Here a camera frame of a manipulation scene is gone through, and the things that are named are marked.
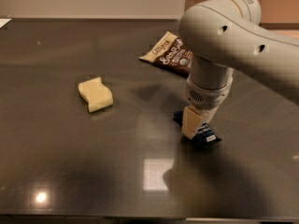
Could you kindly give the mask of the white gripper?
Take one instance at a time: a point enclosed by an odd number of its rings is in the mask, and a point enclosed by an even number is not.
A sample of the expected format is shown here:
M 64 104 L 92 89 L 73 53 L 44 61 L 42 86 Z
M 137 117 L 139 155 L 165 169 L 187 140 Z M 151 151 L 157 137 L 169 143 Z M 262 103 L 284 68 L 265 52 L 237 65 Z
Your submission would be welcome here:
M 187 78 L 186 97 L 198 108 L 200 112 L 193 106 L 186 106 L 183 110 L 182 117 L 182 134 L 193 139 L 203 122 L 209 123 L 218 110 L 218 106 L 227 98 L 233 83 L 233 78 L 228 79 L 228 84 L 223 88 L 216 90 L 201 88 L 196 85 L 189 77 Z

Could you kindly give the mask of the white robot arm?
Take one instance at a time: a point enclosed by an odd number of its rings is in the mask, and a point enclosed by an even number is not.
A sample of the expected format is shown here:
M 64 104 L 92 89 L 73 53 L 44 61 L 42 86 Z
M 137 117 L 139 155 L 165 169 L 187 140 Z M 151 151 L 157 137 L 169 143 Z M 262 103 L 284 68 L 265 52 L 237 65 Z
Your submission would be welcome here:
M 262 28 L 258 0 L 208 0 L 185 11 L 179 36 L 192 52 L 182 134 L 190 139 L 226 99 L 238 70 L 299 103 L 299 40 Z

